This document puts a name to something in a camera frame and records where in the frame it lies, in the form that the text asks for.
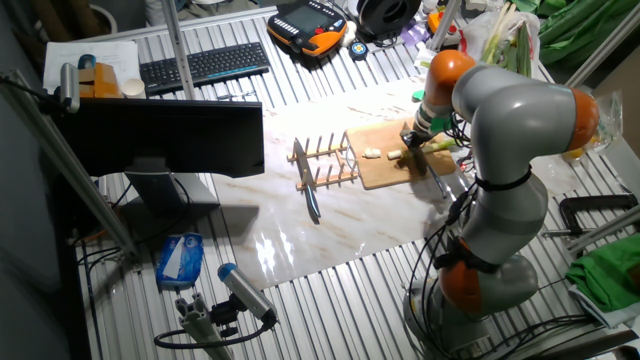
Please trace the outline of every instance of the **orange box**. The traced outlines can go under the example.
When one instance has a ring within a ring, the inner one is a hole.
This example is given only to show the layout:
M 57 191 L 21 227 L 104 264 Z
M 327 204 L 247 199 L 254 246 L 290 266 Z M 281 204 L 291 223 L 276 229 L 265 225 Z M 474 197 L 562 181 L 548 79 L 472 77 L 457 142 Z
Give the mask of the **orange box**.
M 436 30 L 438 30 L 438 25 L 440 25 L 440 19 L 442 19 L 442 17 L 444 16 L 444 12 L 437 12 L 437 13 L 433 13 L 430 14 L 429 17 L 427 18 L 427 24 L 429 24 L 429 29 L 431 29 L 432 33 L 436 33 Z
M 80 97 L 122 98 L 113 66 L 96 63 L 94 69 L 78 71 Z

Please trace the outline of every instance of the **keyboard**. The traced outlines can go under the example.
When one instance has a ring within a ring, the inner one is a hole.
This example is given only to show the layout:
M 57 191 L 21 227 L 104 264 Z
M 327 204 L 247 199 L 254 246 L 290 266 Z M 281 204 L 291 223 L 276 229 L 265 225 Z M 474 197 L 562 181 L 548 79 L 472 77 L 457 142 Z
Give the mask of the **keyboard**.
M 269 71 L 262 44 L 249 43 L 187 55 L 194 86 L 202 86 Z M 182 89 L 176 59 L 140 65 L 148 96 Z

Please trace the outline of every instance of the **kitchen knife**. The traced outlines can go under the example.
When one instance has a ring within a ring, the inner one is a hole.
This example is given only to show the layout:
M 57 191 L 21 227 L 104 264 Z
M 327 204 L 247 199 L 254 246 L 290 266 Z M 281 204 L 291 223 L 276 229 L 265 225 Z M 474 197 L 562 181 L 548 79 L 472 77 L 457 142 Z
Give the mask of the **kitchen knife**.
M 313 222 L 318 224 L 320 222 L 320 208 L 318 208 L 316 196 L 313 194 L 313 189 L 315 189 L 316 186 L 313 180 L 311 180 L 311 169 L 309 169 L 307 154 L 304 152 L 304 149 L 302 149 L 302 145 L 300 145 L 298 139 L 293 143 L 293 151 L 295 152 L 296 159 L 298 160 L 298 171 L 300 172 L 300 179 L 302 179 L 302 184 L 304 186 L 303 191 L 307 198 L 307 209 L 309 210 L 309 215 L 311 215 Z

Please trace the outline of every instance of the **computer monitor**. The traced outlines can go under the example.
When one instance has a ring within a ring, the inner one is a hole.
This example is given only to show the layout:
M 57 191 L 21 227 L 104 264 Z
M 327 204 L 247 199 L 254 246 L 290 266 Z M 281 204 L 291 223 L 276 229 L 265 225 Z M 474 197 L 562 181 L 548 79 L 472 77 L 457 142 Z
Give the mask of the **computer monitor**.
M 219 205 L 193 173 L 264 172 L 260 103 L 81 99 L 77 113 L 53 118 L 89 175 L 131 181 L 140 197 L 122 211 L 142 238 L 182 217 L 178 232 Z

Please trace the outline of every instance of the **orange controller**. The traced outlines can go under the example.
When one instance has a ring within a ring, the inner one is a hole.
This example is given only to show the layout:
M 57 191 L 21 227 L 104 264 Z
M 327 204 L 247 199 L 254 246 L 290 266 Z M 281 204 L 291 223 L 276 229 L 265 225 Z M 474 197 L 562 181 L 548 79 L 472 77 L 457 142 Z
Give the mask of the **orange controller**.
M 346 29 L 342 15 L 315 1 L 293 4 L 267 22 L 267 30 L 276 40 L 309 56 L 331 50 Z

